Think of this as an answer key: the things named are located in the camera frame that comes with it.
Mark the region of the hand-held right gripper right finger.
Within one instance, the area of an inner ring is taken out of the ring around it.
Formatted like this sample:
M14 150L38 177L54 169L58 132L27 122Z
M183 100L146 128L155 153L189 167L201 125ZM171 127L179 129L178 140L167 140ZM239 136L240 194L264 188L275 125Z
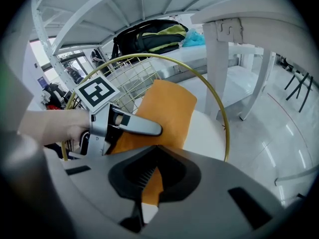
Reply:
M163 191L143 229L154 239L264 239L283 221L284 208L233 165L164 146L152 150Z

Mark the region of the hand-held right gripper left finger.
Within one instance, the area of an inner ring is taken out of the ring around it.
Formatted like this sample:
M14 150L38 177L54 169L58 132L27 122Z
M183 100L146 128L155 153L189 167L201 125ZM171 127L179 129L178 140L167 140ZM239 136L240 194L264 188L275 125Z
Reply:
M137 151L62 161L45 149L47 167L76 233L129 233L120 225L130 217L133 200L122 198L110 184L109 170Z

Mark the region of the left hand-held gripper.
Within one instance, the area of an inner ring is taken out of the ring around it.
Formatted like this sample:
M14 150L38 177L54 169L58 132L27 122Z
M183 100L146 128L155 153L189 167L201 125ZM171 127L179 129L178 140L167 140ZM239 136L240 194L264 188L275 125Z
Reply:
M105 138L109 115L110 125L122 131L148 136L162 134L162 126L159 123L111 107L110 100L119 92L104 76L96 76L76 87L75 94L89 110L90 134L86 154L80 154L78 158L96 158L106 153L108 145L105 143Z

